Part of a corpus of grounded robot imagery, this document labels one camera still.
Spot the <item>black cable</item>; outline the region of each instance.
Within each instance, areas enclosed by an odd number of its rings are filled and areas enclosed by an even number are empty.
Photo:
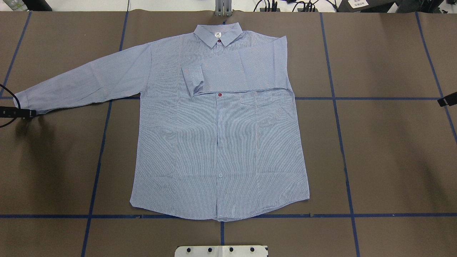
[[[257,6],[259,6],[260,2],[262,2],[262,0],[258,1],[257,4],[255,5],[254,7],[254,11],[257,10]]]
[[[308,10],[311,8],[311,1],[309,1],[307,4],[306,4],[306,7],[302,10],[302,12],[308,12]]]
[[[303,2],[303,1],[299,1],[299,2],[297,2],[297,3],[295,4],[295,6],[293,7],[292,12],[295,11],[295,7],[297,7],[298,4],[303,4],[303,9],[305,9],[305,4],[306,4],[306,3]]]
[[[17,102],[17,107],[18,107],[18,109],[20,109],[20,108],[21,108],[21,103],[19,103],[19,99],[16,97],[16,95],[15,95],[13,92],[11,92],[9,89],[7,89],[4,85],[0,84],[0,87],[2,87],[3,89],[5,89],[8,93],[10,93],[10,94],[14,97],[14,99],[15,99],[16,102]],[[13,119],[10,120],[9,122],[7,122],[7,123],[1,125],[0,128],[3,128],[3,127],[6,127],[6,126],[10,125],[10,124],[13,123],[13,121],[15,121],[16,119],[17,119],[17,118],[13,118]]]

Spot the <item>blue tape line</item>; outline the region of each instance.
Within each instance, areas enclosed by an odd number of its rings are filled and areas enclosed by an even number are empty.
[[[101,140],[100,153],[98,156],[98,164],[97,164],[97,172],[95,173],[94,188],[92,189],[92,197],[90,199],[89,217],[87,218],[86,231],[85,231],[85,235],[84,235],[83,249],[81,251],[81,257],[84,257],[84,255],[85,255],[85,250],[87,247],[87,239],[89,238],[90,222],[92,219],[91,218],[92,211],[94,209],[95,195],[97,193],[98,178],[100,176],[101,158],[103,156],[103,151],[105,149],[106,131],[108,130],[108,121],[109,121],[110,115],[111,115],[111,106],[112,106],[112,100],[110,100],[110,102],[108,104],[108,112],[106,113],[105,128],[103,129],[103,138]]]
[[[87,239],[89,238],[89,230],[90,230],[90,222],[91,221],[92,221],[92,219],[89,216],[89,218],[87,219],[86,231],[85,231],[85,234],[84,234],[83,249],[81,250],[81,257],[85,256],[85,250],[86,250],[86,247],[87,247]]]
[[[382,217],[457,217],[457,213],[378,213],[354,214],[356,218],[382,218]]]
[[[8,67],[8,71],[6,72],[5,80],[3,81],[3,85],[6,86],[8,82],[8,78],[10,77],[11,69],[13,68],[14,60],[16,59],[17,52],[19,51],[19,47],[21,46],[22,39],[24,38],[24,34],[26,33],[27,25],[30,20],[30,16],[32,16],[32,11],[29,12],[27,16],[26,23],[24,24],[24,28],[22,29],[21,37],[19,38],[19,42],[17,42],[16,49],[14,50],[13,58],[11,58],[10,66]],[[0,90],[0,97],[3,95],[3,88]]]
[[[422,39],[422,43],[424,44],[425,53],[427,54],[427,58],[428,58],[429,63],[430,63],[430,67],[431,67],[431,71],[433,73],[433,77],[435,78],[436,85],[438,86],[438,91],[440,92],[440,96],[443,97],[443,92],[441,91],[441,86],[440,86],[440,83],[438,81],[438,76],[436,76],[435,68],[434,68],[433,63],[431,61],[430,54],[429,54],[428,48],[427,48],[427,44],[425,43],[425,38],[424,38],[424,34],[422,32],[422,26],[420,24],[419,13],[418,12],[416,12],[416,21],[417,21],[417,26],[419,26],[420,37]]]
[[[425,53],[427,54],[427,58],[429,60],[430,68],[433,73],[433,77],[435,78],[436,86],[438,87],[438,91],[440,93],[440,97],[443,97],[443,91],[441,90],[440,82],[438,80],[438,76],[436,75],[435,72],[435,67],[433,66],[433,62],[431,61],[430,53],[428,51],[427,43],[425,42],[425,37],[424,37],[424,32],[422,31],[422,25],[420,24],[420,19],[419,19],[419,13],[416,12],[416,21],[417,21],[417,26],[419,27],[419,32],[420,32],[420,38],[422,39],[422,43],[424,45]],[[457,144],[457,133],[456,129],[454,127],[454,123],[452,122],[451,115],[449,114],[449,110],[447,109],[447,106],[444,106],[444,109],[446,111],[446,116],[447,120],[449,121],[449,124],[451,126],[451,131],[452,135],[454,136],[454,140]]]
[[[398,101],[398,100],[419,100],[419,101],[436,101],[438,97],[345,97],[345,96],[335,96],[335,97],[325,97],[325,96],[305,96],[305,97],[295,97],[295,100],[388,100],[388,101]]]
[[[122,36],[121,36],[121,42],[119,44],[119,51],[122,51],[122,46],[124,44],[124,36],[125,36],[125,29],[127,27],[128,6],[129,6],[129,4],[130,4],[130,1],[127,3],[127,11],[125,12],[124,26],[122,28]],[[89,238],[90,222],[91,222],[91,219],[92,219],[92,211],[94,209],[95,195],[96,195],[96,192],[97,192],[97,184],[98,184],[98,178],[99,178],[99,175],[100,175],[100,168],[101,168],[101,157],[103,155],[103,150],[105,148],[106,131],[108,129],[108,121],[109,121],[110,115],[111,115],[111,106],[112,106],[112,100],[110,100],[110,103],[108,105],[108,112],[106,114],[105,128],[103,130],[103,138],[101,140],[100,155],[98,156],[97,172],[95,174],[94,188],[92,190],[92,198],[90,199],[89,217],[87,218],[87,225],[86,225],[86,231],[85,231],[85,235],[84,235],[83,248],[81,250],[81,257],[85,256],[85,251],[86,251],[86,247],[87,247],[87,240]]]
[[[225,223],[223,221],[221,221],[221,245],[224,246],[225,245],[225,231],[224,231],[224,226],[225,226]]]
[[[332,97],[333,97],[333,109],[335,111],[336,128],[338,130],[338,139],[340,141],[340,150],[341,150],[341,155],[343,157],[344,173],[345,173],[345,177],[346,177],[347,198],[348,198],[348,201],[349,201],[349,211],[351,212],[352,233],[353,233],[353,236],[354,236],[354,243],[355,243],[355,247],[356,247],[356,255],[357,255],[357,257],[360,257],[359,240],[358,240],[357,228],[356,228],[356,219],[354,218],[354,209],[352,207],[351,187],[349,185],[349,176],[347,174],[346,156],[345,156],[345,153],[344,153],[343,139],[342,139],[342,136],[341,136],[340,118],[338,117],[338,109],[337,109],[337,106],[336,106],[336,99],[335,99],[335,88],[333,86],[332,71],[330,69],[329,51],[328,51],[328,47],[327,47],[327,39],[325,37],[324,17],[322,16],[321,12],[319,13],[319,16],[320,16],[320,25],[322,27],[322,38],[323,38],[323,41],[324,41],[325,58],[327,60],[327,70],[328,70],[328,73],[329,73],[330,89],[332,91]]]
[[[457,217],[457,213],[262,214],[255,219]],[[180,219],[166,214],[0,214],[0,219]]]
[[[122,51],[122,47],[124,46],[124,36],[125,36],[125,28],[127,27],[127,20],[128,20],[128,11],[125,12],[124,28],[122,29],[122,36],[121,36],[121,43],[119,44],[119,51]]]
[[[87,219],[88,217],[84,214],[0,214],[0,219]]]

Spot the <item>shirt sleeve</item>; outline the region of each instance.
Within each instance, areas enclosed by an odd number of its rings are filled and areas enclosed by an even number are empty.
[[[216,92],[289,90],[287,38],[247,47],[182,67],[191,96]]]
[[[91,61],[16,96],[22,108],[37,114],[131,96],[146,89],[151,63],[150,44],[139,45]]]

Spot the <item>long-sleeve button-up shirt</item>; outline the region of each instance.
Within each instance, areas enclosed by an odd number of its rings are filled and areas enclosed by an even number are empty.
[[[286,37],[198,25],[17,96],[44,114],[138,93],[132,206],[231,221],[309,198]]]

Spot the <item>shirt collar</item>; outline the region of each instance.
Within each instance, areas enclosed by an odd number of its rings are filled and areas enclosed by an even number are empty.
[[[214,36],[215,32],[221,32],[222,36],[217,38]],[[209,47],[214,47],[218,39],[222,41],[224,46],[228,46],[235,39],[237,39],[243,30],[239,23],[226,24],[226,25],[197,25],[194,34],[199,37]]]

